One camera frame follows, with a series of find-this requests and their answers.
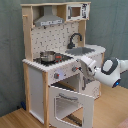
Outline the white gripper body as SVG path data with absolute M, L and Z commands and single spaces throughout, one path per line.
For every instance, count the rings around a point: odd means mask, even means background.
M 81 63 L 83 75 L 87 79 L 93 79 L 97 69 L 96 66 L 97 62 L 87 56 L 82 56 L 80 59 L 80 63 Z

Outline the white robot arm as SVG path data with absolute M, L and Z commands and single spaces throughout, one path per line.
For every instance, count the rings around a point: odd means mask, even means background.
M 128 70 L 128 60 L 119 60 L 115 57 L 105 60 L 101 67 L 97 67 L 97 61 L 87 56 L 82 56 L 79 62 L 81 71 L 87 79 L 95 79 L 112 88 L 119 85 L 120 74 Z

